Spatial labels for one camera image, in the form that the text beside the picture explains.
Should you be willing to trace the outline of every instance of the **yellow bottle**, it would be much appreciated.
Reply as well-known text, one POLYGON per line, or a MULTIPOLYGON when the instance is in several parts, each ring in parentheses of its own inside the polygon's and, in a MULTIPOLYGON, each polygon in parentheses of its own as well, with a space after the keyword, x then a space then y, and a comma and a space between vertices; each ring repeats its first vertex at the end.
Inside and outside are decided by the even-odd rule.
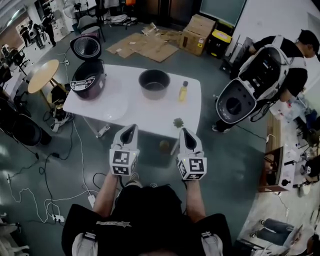
POLYGON ((179 92, 179 101, 180 102, 184 102, 187 97, 187 86, 188 86, 188 82, 184 81, 183 86, 180 88, 180 92, 179 92))

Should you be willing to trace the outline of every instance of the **gray concrete floor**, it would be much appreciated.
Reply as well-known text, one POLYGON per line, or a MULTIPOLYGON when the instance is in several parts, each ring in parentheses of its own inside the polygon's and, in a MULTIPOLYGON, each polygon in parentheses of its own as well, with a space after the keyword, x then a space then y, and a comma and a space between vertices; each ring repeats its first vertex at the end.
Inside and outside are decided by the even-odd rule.
MULTIPOLYGON (((123 59, 105 50, 120 39, 134 32, 139 32, 142 27, 139 24, 125 30, 124 27, 105 26, 103 31, 106 42, 102 44, 101 59, 106 64, 161 69, 200 81, 202 106, 197 135, 202 140, 208 161, 207 175, 200 182, 203 200, 207 215, 225 214, 232 239, 235 240, 247 219, 255 198, 266 142, 239 127, 234 127, 226 134, 212 132, 211 125, 218 119, 213 95, 218 95, 230 81, 228 76, 219 70, 220 60, 206 54, 197 57, 179 50, 164 62, 157 63, 139 54, 123 59)), ((64 56, 57 55, 57 53, 64 53, 73 37, 73 33, 65 37, 40 59, 39 64, 52 59, 59 59, 62 62, 64 56)), ((67 59, 70 62, 67 68, 70 81, 82 61, 77 59, 71 50, 67 53, 67 59)), ((55 79, 61 83, 67 81, 64 65, 60 65, 55 79)), ((28 96, 27 100, 32 118, 52 135, 52 142, 48 146, 32 148, 33 151, 39 153, 40 162, 13 178, 11 184, 16 198, 19 198, 19 191, 22 188, 30 188, 35 195, 39 214, 45 218, 44 200, 50 198, 50 195, 44 176, 39 174, 38 168, 44 166, 44 159, 49 153, 56 152, 62 157, 66 156, 70 147, 71 123, 65 125, 60 133, 52 133, 48 125, 42 121, 47 109, 40 96, 32 94, 28 96)), ((109 148, 114 134, 120 127, 112 125, 111 130, 103 138, 96 139, 80 116, 76 116, 74 121, 84 146, 85 180, 90 189, 96 190, 97 188, 92 183, 93 175, 97 172, 108 172, 109 148)), ((266 136, 265 119, 257 123, 244 121, 240 125, 259 136, 266 136)), ((140 158, 136 170, 144 185, 149 185, 152 182, 156 182, 158 185, 171 184, 182 201, 181 207, 184 208, 186 191, 175 164, 175 157, 162 154, 159 151, 159 143, 163 139, 163 137, 151 133, 139 132, 140 158)), ((84 191, 82 188, 81 147, 75 132, 72 136, 72 142, 73 148, 66 161, 51 158, 47 164, 47 180, 54 199, 70 198, 84 191)), ((0 133, 0 212, 7 212, 12 222, 21 222, 21 237, 25 244, 30 246, 32 255, 62 255, 61 234, 63 227, 58 224, 29 222, 30 220, 39 221, 32 195, 24 191, 22 203, 15 203, 6 181, 6 173, 13 175, 34 161, 35 157, 24 147, 0 133)), ((97 176, 96 183, 101 185, 103 178, 101 175, 97 176)), ((61 214, 65 217, 72 204, 80 204, 90 208, 86 195, 72 200, 59 201, 57 204, 61 214)))

